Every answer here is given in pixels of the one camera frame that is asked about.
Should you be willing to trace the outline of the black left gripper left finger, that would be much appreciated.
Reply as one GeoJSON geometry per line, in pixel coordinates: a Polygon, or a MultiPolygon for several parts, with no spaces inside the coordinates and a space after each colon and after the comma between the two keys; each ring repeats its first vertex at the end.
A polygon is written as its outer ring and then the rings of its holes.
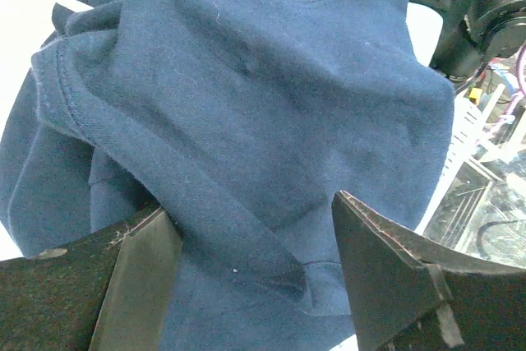
{"type": "Polygon", "coordinates": [[[167,212],[1,263],[3,350],[156,350],[182,250],[167,212]]]}

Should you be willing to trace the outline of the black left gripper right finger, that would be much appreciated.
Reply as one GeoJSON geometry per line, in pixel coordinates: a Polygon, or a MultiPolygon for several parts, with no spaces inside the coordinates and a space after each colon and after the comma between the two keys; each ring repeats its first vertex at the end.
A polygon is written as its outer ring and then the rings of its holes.
{"type": "Polygon", "coordinates": [[[332,203],[361,350],[523,350],[525,271],[443,247],[345,191],[332,203]]]}

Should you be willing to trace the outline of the navy blue t-shirt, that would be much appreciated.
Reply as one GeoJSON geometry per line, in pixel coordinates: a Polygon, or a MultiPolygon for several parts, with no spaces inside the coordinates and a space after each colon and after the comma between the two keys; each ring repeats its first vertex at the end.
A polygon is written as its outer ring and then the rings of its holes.
{"type": "Polygon", "coordinates": [[[56,6],[2,136],[3,225],[32,256],[158,201],[183,237],[161,349],[331,349],[334,194],[412,229],[450,144],[408,2],[56,6]]]}

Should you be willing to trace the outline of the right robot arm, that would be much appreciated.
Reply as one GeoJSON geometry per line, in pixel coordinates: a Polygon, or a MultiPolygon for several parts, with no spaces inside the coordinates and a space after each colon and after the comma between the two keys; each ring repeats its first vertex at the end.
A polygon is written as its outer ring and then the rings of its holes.
{"type": "Polygon", "coordinates": [[[525,43],[525,0],[411,0],[443,19],[431,68],[456,90],[475,81],[494,58],[510,58],[525,43]]]}

